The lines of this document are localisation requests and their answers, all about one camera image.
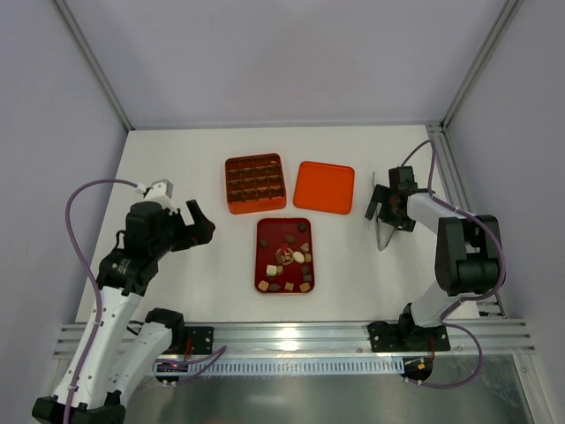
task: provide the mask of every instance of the aluminum frame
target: aluminum frame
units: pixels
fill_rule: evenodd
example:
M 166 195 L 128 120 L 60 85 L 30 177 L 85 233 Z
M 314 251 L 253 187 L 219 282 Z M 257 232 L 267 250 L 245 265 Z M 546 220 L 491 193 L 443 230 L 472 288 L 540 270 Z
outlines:
M 563 422 L 563 417 L 556 407 L 560 404 L 559 399 L 548 390 L 551 385 L 541 358 L 538 355 L 515 354 L 514 363 L 534 421 L 544 424 Z
M 525 321 L 521 319 L 450 320 L 469 329 L 477 336 L 485 354 L 533 354 Z M 426 356 L 429 352 L 372 353 L 366 326 L 371 322 L 191 322 L 191 327 L 215 328 L 214 349 L 227 345 L 225 358 L 311 358 Z M 76 352 L 86 324 L 64 325 L 53 353 L 54 360 L 68 360 Z M 450 352 L 438 356 L 475 355 L 474 342 L 461 331 L 448 329 Z M 118 353 L 133 343 L 134 337 L 124 333 Z M 161 358 L 182 359 L 178 355 Z
M 72 14 L 71 8 L 66 3 L 66 0 L 51 0 L 51 3 L 53 4 L 53 7 L 64 26 L 69 31 L 72 39 L 76 42 L 80 53 L 85 58 L 87 65 L 100 85 L 102 92 L 106 95 L 106 99 L 108 100 L 110 107 L 114 110 L 117 119 L 122 123 L 122 126 L 127 132 L 133 130 L 132 121 L 130 121 L 127 117 L 122 103 L 117 98 L 114 88 L 110 85 L 108 77 L 106 77 L 106 73 L 100 66 L 96 55 L 91 49 L 87 38 L 80 29 L 80 25 Z
M 474 57 L 461 85 L 457 89 L 456 95 L 451 101 L 445 117 L 441 121 L 441 126 L 443 128 L 449 128 L 449 125 L 453 122 L 457 112 L 461 109 L 464 101 L 469 96 L 469 93 L 475 86 L 475 82 L 477 82 L 480 74 L 488 65 L 488 62 L 490 61 L 493 53 L 496 51 L 502 37 L 509 28 L 523 2 L 524 0 L 507 0 L 502 6 L 493 26 L 486 35 L 486 38 L 478 50 L 477 55 Z

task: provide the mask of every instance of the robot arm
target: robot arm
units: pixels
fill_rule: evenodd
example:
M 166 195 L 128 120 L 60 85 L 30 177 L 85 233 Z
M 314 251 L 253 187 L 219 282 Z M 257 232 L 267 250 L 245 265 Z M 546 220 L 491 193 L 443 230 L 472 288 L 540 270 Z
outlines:
M 71 365 L 53 396 L 40 397 L 35 402 L 32 415 L 41 423 L 62 423 L 71 393 L 70 422 L 123 422 L 125 407 L 151 364 L 171 346 L 183 343 L 182 314 L 154 309 L 128 350 L 116 361 L 124 330 L 158 271 L 157 262 L 167 252 L 209 243 L 215 230 L 196 201 L 186 203 L 194 224 L 185 225 L 170 199 L 169 181 L 157 181 L 148 189 L 141 187 L 140 191 L 144 200 L 132 205 L 125 219 L 125 231 L 120 231 L 124 234 L 124 247 L 119 247 L 118 241 L 100 263 L 96 278 L 102 297 L 100 320 L 96 321 L 94 304 Z M 98 330 L 89 344 L 94 325 Z M 88 355 L 80 368 L 76 387 L 71 387 L 85 350 Z
M 426 352 L 430 340 L 436 351 L 449 350 L 442 321 L 456 310 L 462 298 L 476 297 L 494 288 L 500 274 L 498 251 L 478 225 L 438 204 L 427 189 L 418 189 L 410 166 L 389 170 L 388 178 L 389 187 L 374 187 L 365 218 L 372 220 L 380 204 L 377 219 L 397 230 L 412 232 L 420 222 L 435 233 L 436 280 L 405 307 L 397 326 L 371 324 L 373 351 Z M 500 240 L 496 218 L 475 217 Z

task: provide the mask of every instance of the purple cable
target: purple cable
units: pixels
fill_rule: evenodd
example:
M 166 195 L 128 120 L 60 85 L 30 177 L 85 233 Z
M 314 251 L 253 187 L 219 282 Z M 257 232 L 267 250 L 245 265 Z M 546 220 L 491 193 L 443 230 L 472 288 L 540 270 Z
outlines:
M 207 365 L 206 365 L 205 367 L 203 367 L 200 371 L 198 371 L 198 372 L 194 373 L 193 375 L 190 375 L 190 376 L 188 376 L 188 377 L 186 377 L 186 378 L 184 378 L 184 379 L 182 379 L 182 380 L 179 380 L 179 381 L 177 382 L 177 386 L 179 386 L 179 385 L 181 385 L 181 384 L 187 384 L 188 382 L 192 382 L 192 381 L 194 381 L 195 379 L 197 379 L 198 377 L 200 377 L 202 374 L 204 374 L 206 371 L 208 371 L 208 369 L 209 369 L 210 367 L 212 367 L 212 366 L 216 363 L 216 361 L 218 361 L 218 360 L 222 357 L 222 355 L 226 352 L 226 349 L 227 349 L 227 348 L 228 348 L 228 346 L 223 346 L 223 347 L 221 347 L 220 349 L 218 349 L 218 350 L 216 351 L 217 354 L 215 355 L 215 358 L 213 358 L 210 362 L 208 362 Z M 203 362 L 203 361 L 206 360 L 206 359 L 205 359 L 205 358 L 202 358 L 202 359 L 200 359 L 200 360 L 195 360 L 193 363 Z M 176 368 L 176 367 L 163 367 L 163 368 L 165 368 L 165 369 L 170 369 L 170 370 L 178 370 L 178 368 Z
M 193 365 L 193 364 L 200 364 L 200 362 L 206 362 L 207 360 L 211 360 L 213 357 L 215 357 L 216 355 L 220 354 L 220 351 L 225 352 L 226 348 L 228 346 L 223 346 L 220 349 L 218 349 L 217 351 L 213 351 L 212 353 L 210 353 L 208 356 L 205 356 L 203 358 L 199 358 L 197 360 L 156 360 L 154 363 L 155 364 L 163 364 L 163 365 Z
M 98 184 L 105 184 L 105 183 L 113 183 L 113 184 L 126 184 L 127 186 L 137 187 L 137 184 L 134 184 L 131 181 L 126 181 L 124 179 L 114 179 L 114 178 L 105 178 L 105 179 L 97 179 L 95 181 L 91 181 L 90 183 L 86 183 L 81 187 L 77 188 L 69 200 L 67 201 L 67 205 L 64 209 L 64 221 L 67 226 L 67 232 L 69 233 L 69 239 L 71 239 L 72 248 L 74 252 L 77 254 L 79 258 L 80 264 L 82 268 L 86 271 L 88 279 L 94 289 L 94 297 L 96 298 L 96 316 L 94 319 L 94 325 L 92 327 L 92 331 L 90 332 L 90 336 L 88 336 L 87 344 L 85 345 L 84 351 L 80 355 L 80 358 L 77 362 L 77 367 L 74 370 L 74 374 L 72 375 L 71 379 L 71 387 L 69 388 L 69 395 L 67 396 L 67 401 L 64 405 L 64 414 L 63 414 L 63 424 L 69 424 L 69 419 L 71 418 L 71 406 L 72 406 L 72 399 L 74 398 L 74 392 L 76 390 L 77 381 L 79 380 L 80 370 L 85 364 L 87 360 L 88 352 L 92 347 L 94 342 L 94 338 L 96 337 L 96 333 L 98 332 L 98 326 L 100 325 L 100 319 L 102 317 L 102 297 L 100 295 L 100 290 L 98 289 L 98 285 L 96 284 L 96 278 L 90 269 L 90 265 L 88 264 L 87 259 L 85 258 L 84 254 L 80 251 L 79 243 L 77 242 L 77 238 L 74 235 L 74 231 L 72 230 L 71 224 L 71 205 L 74 199 L 79 195 L 80 192 L 87 189 L 91 186 L 96 186 Z
M 430 164 L 430 173 L 428 174 L 428 179 L 427 179 L 427 191 L 430 194 L 430 197 L 432 198 L 432 200 L 434 202 L 443 206 L 447 210 L 450 210 L 450 211 L 452 211 L 452 212 L 454 212 L 458 215 L 461 215 L 461 216 L 465 217 L 466 219 L 475 223 L 493 241 L 494 247 L 496 248 L 496 251 L 498 252 L 498 255 L 499 255 L 499 277 L 498 277 L 498 281 L 496 282 L 494 287 L 490 291 L 488 291 L 487 293 L 482 294 L 482 295 L 461 297 L 457 302 L 454 302 L 453 305 L 448 307 L 440 315 L 440 320 L 441 320 L 441 323 L 443 325 L 445 325 L 446 327 L 450 327 L 452 329 L 459 329 L 459 330 L 467 333 L 467 335 L 472 339 L 472 341 L 477 346 L 478 364 L 477 364 L 477 368 L 475 369 L 473 374 L 471 374 L 469 377 L 465 378 L 464 380 L 462 380 L 460 382 L 454 382 L 454 383 L 451 383 L 451 384 L 438 384 L 438 383 L 433 383 L 433 382 L 418 382 L 418 381 L 411 379 L 411 378 L 408 379 L 409 382 L 413 382 L 417 385 L 422 385 L 422 386 L 430 387 L 430 388 L 433 388 L 433 389 L 454 389 L 454 388 L 457 388 L 457 387 L 464 386 L 468 382 L 472 382 L 473 380 L 475 380 L 475 378 L 477 378 L 478 374 L 480 373 L 481 369 L 483 368 L 483 349 L 481 348 L 480 342 L 478 341 L 477 337 L 474 334 L 472 334 L 469 330 L 467 330 L 464 327 L 461 327 L 460 325 L 444 322 L 444 320 L 453 311 L 455 311 L 459 307 L 459 305 L 462 304 L 463 302 L 466 302 L 468 300 L 474 300 L 474 301 L 484 300 L 484 299 L 488 299 L 491 296 L 493 296 L 494 294 L 496 294 L 496 292 L 501 288 L 501 286 L 504 284 L 504 280 L 506 279 L 506 257 L 504 256 L 504 252 L 502 250 L 501 242 L 496 238 L 494 233 L 484 223 L 479 221 L 477 219 L 477 217 L 470 214 L 469 212 L 461 210 L 460 208 L 456 208 L 455 206 L 447 203 L 446 201 L 443 201 L 442 199 L 438 199 L 435 196 L 435 193 L 433 192 L 433 189 L 432 189 L 432 181 L 433 181 L 433 170 L 435 169 L 435 161 L 436 161 L 436 157 L 437 157 L 437 150 L 436 150 L 436 147 L 433 144 L 432 140 L 426 140 L 426 141 L 423 141 L 422 143 L 418 144 L 416 146 L 416 148 L 414 148 L 414 150 L 412 150 L 410 152 L 410 154 L 406 157 L 406 159 L 403 160 L 401 166 L 404 166 L 416 154 L 416 152 L 418 152 L 426 144 L 429 144 L 432 148 L 432 162 Z

